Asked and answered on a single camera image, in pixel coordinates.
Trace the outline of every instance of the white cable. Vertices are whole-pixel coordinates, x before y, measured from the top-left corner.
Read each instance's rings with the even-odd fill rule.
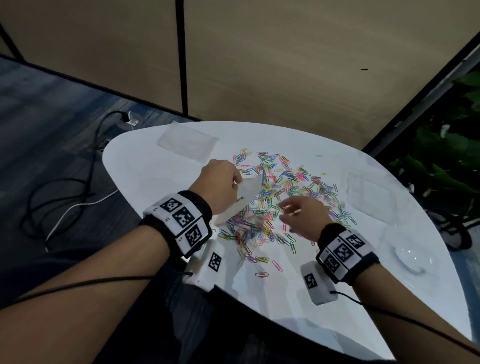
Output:
[[[63,213],[63,215],[61,216],[60,220],[55,224],[55,226],[53,227],[52,231],[50,232],[50,234],[48,234],[47,238],[45,239],[45,241],[47,241],[50,236],[53,234],[53,232],[57,229],[57,227],[60,225],[60,222],[62,221],[62,219],[65,217],[65,215],[74,207],[77,207],[77,206],[82,206],[82,205],[95,205],[95,204],[98,204],[99,202],[102,202],[103,200],[106,200],[107,198],[109,198],[110,196],[113,196],[114,194],[116,194],[118,192],[118,190],[115,190],[113,191],[111,194],[108,194],[106,195],[104,198],[102,198],[101,200],[98,200],[96,202],[90,202],[90,203],[85,203],[85,204],[76,204],[76,205],[73,205],[73,206],[70,206],[67,211],[65,211]]]

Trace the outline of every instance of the right hand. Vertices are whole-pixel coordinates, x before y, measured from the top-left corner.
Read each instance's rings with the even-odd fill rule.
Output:
[[[280,220],[305,239],[316,242],[324,227],[332,223],[323,202],[307,196],[292,196],[278,204],[283,210]]]

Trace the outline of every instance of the left hand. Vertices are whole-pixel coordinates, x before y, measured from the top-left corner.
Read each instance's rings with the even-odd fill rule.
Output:
[[[232,163],[211,159],[189,190],[200,195],[209,204],[212,214],[217,215],[237,201],[237,184],[241,181],[240,172]]]

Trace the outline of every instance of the white tracking module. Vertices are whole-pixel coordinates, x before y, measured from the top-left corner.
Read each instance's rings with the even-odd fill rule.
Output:
[[[303,264],[300,267],[300,272],[310,299],[314,304],[318,306],[338,299],[338,294],[330,293],[330,291],[335,291],[332,280],[316,261],[312,260]]]
[[[205,243],[201,258],[191,256],[185,268],[185,272],[192,272],[191,276],[185,275],[183,283],[197,286],[206,292],[210,292],[216,283],[218,272],[225,264],[225,247],[216,240],[208,240]]]

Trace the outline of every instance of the hand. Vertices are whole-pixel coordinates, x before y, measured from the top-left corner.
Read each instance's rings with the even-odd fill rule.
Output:
[[[240,172],[232,163],[211,159],[189,190],[203,197],[212,214],[217,215],[237,201],[238,183],[241,181]]]
[[[324,227],[332,220],[323,202],[313,197],[292,196],[278,204],[283,209],[280,220],[290,226],[290,232],[317,241]]]

